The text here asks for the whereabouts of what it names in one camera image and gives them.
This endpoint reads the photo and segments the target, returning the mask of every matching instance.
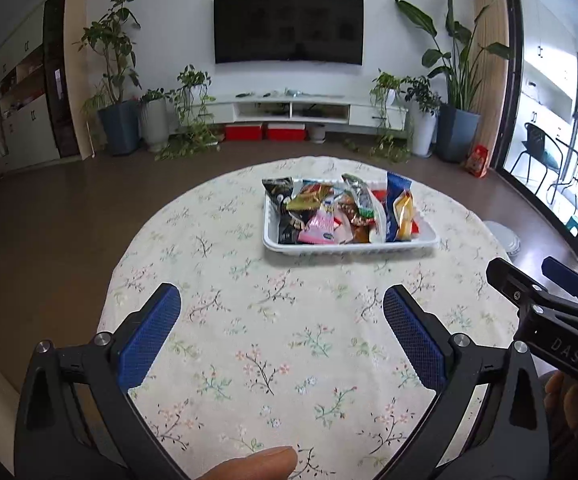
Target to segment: textured blue pad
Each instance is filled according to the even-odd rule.
[[[180,315],[180,293],[169,285],[133,333],[118,359],[118,386],[123,393],[140,386]]]
[[[552,280],[572,296],[578,297],[578,272],[574,272],[553,257],[543,260],[543,276]]]
[[[393,287],[384,294],[383,312],[420,382],[426,388],[440,392],[447,383],[444,357],[425,327]]]

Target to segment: white tv cabinet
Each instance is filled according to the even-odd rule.
[[[207,105],[215,124],[296,122],[312,124],[339,124],[359,128],[380,126],[380,111],[369,97],[272,95],[269,97],[216,96]],[[387,107],[387,118],[394,130],[402,130],[407,108]]]

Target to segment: floral pattern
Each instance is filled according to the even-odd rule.
[[[384,170],[327,157],[220,176],[156,213],[114,270],[99,330],[113,332],[160,283],[180,292],[178,321],[129,393],[191,478],[293,445],[292,480],[371,480],[434,397],[384,320],[389,286],[404,284],[450,332],[511,343],[515,309],[485,274],[503,249],[476,215],[417,182],[415,206],[441,237],[437,250],[292,258],[264,248],[262,178],[342,173],[385,181]],[[460,452],[479,402],[445,458]]]

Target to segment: brown floor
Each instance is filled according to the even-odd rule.
[[[341,144],[224,143],[218,153],[154,161],[138,152],[27,171],[0,182],[0,369],[20,388],[35,344],[82,344],[96,329],[112,270],[158,209],[217,175],[303,155],[353,158],[448,194],[522,240],[516,264],[540,276],[544,257],[578,266],[558,233],[497,174],[478,180],[436,158],[389,164]]]

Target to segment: human hand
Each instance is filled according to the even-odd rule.
[[[298,463],[291,446],[272,447],[218,464],[197,480],[287,480]]]
[[[552,412],[562,406],[570,430],[578,436],[578,381],[557,370],[544,387],[544,407]]]

